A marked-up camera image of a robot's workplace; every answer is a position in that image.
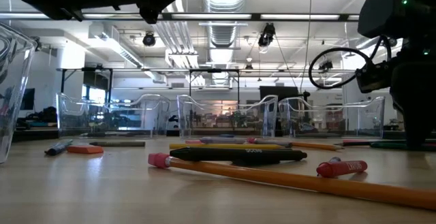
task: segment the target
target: black marker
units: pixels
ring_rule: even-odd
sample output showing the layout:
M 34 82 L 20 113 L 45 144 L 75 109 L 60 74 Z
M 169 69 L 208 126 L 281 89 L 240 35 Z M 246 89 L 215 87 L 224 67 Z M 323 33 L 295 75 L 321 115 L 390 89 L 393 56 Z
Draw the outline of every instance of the black marker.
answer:
M 138 146 L 144 147 L 145 142 L 91 142 L 93 146 Z
M 307 158 L 307 154 L 300 150 L 291 149 L 229 149 L 229 148 L 195 148 L 185 147 L 172 150 L 170 155 L 186 161 L 246 161 L 272 162 Z
M 59 153 L 62 153 L 64 150 L 67 150 L 67 147 L 73 143 L 73 140 L 66 140 L 64 142 L 58 142 L 55 145 L 51 146 L 49 149 L 44 152 L 49 156 L 55 156 Z

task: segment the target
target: ventilation duct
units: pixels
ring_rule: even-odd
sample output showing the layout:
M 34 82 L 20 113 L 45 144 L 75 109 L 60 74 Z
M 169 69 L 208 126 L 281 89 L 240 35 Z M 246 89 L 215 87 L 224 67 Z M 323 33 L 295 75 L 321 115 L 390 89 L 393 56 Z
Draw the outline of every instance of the ventilation duct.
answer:
M 144 65 L 144 63 L 140 60 L 140 57 L 138 57 L 133 50 L 130 50 L 127 45 L 121 42 L 120 33 L 115 27 L 112 26 L 110 29 L 105 29 L 102 23 L 93 22 L 91 26 L 89 26 L 89 37 L 100 39 L 103 46 L 115 51 L 117 54 L 123 57 L 123 59 L 130 62 L 137 68 L 149 68 Z M 145 71 L 144 73 L 152 78 L 154 83 L 165 84 L 167 81 L 166 76 L 156 72 Z
M 208 13 L 236 13 L 243 11 L 245 0 L 203 0 L 203 3 L 204 11 Z M 236 45 L 238 30 L 237 26 L 208 26 L 209 57 L 214 67 L 227 65 L 232 60 L 233 50 L 230 48 Z M 223 74 L 213 74 L 212 77 L 215 84 L 226 83 L 222 80 Z

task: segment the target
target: desk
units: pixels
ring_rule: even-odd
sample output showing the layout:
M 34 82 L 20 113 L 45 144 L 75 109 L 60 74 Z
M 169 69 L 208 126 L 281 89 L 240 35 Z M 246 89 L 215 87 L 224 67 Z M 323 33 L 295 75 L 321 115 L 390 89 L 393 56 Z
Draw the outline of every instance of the desk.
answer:
M 0 223 L 436 222 L 436 212 L 429 210 L 149 167 L 148 154 L 168 152 L 169 142 L 180 140 L 149 140 L 146 148 L 105 148 L 103 155 L 58 157 L 43 153 L 53 141 L 12 144 L 9 159 L 0 165 Z M 314 176 L 320 162 L 339 156 L 369 165 L 366 174 L 342 179 L 436 189 L 435 153 L 365 147 L 302 150 L 306 160 L 260 168 Z

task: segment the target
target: pipe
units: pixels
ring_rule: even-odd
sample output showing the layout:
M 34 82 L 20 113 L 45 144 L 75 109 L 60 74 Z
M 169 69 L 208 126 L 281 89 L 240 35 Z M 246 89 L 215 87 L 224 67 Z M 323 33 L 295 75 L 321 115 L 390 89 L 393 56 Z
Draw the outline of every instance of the pipe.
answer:
M 176 46 L 177 52 L 182 53 L 182 48 L 181 48 L 180 44 L 178 43 L 177 37 L 174 34 L 174 31 L 172 30 L 170 23 L 163 22 L 162 26 L 166 30 L 166 32 L 170 34 L 170 37 L 172 39 L 172 43 Z
M 204 11 L 209 13 L 242 12 L 245 0 L 203 0 Z M 207 28 L 209 47 L 235 47 L 238 27 L 209 26 Z M 233 50 L 209 50 L 211 61 L 216 64 L 227 64 L 232 60 Z M 212 74 L 216 84 L 225 84 L 222 74 Z
M 187 41 L 188 46 L 189 46 L 189 52 L 195 53 L 195 50 L 193 49 L 192 39 L 191 39 L 191 36 L 189 35 L 188 23 L 184 21 L 184 22 L 181 22 L 181 24 L 183 26 L 182 30 L 185 31 L 186 41 Z
M 167 49 L 171 52 L 174 53 L 171 49 L 171 45 L 170 43 L 168 43 L 168 40 L 164 37 L 163 33 L 161 32 L 161 30 L 157 27 L 156 25 L 153 25 L 153 29 L 155 30 L 155 32 L 160 36 L 163 44 L 165 44 L 165 46 L 167 47 Z
M 174 27 L 176 28 L 176 31 L 177 31 L 177 33 L 180 36 L 180 39 L 182 41 L 183 52 L 184 53 L 188 53 L 189 52 L 189 46 L 188 46 L 188 43 L 187 43 L 187 41 L 185 39 L 185 36 L 183 35 L 183 31 L 181 29 L 180 22 L 173 22 L 173 24 L 174 24 Z
M 177 52 L 177 48 L 176 48 L 176 46 L 172 43 L 172 41 L 171 41 L 171 39 L 170 39 L 170 36 L 166 33 L 166 30 L 162 27 L 162 22 L 158 22 L 158 23 L 156 23 L 155 28 L 159 29 L 158 34 L 159 34 L 161 37 L 163 37 L 163 38 L 166 39 L 166 41 L 167 41 L 167 43 L 168 43 L 167 48 L 171 49 L 171 51 L 172 51 L 173 53 L 176 53 L 176 52 Z

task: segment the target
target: clear plastic bin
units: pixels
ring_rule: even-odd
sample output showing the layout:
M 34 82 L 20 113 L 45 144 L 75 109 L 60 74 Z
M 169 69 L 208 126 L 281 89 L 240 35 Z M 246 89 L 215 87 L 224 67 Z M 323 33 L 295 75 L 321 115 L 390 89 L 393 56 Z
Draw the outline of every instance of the clear plastic bin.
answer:
M 383 136 L 384 97 L 330 106 L 310 106 L 299 97 L 279 102 L 283 136 L 331 138 Z
M 36 43 L 0 23 L 0 163 L 4 163 L 12 136 Z
M 156 138 L 166 136 L 170 100 L 145 94 L 131 103 L 95 103 L 57 94 L 60 137 Z
M 255 104 L 198 103 L 188 95 L 177 96 L 180 137 L 230 134 L 235 136 L 275 136 L 276 95 Z

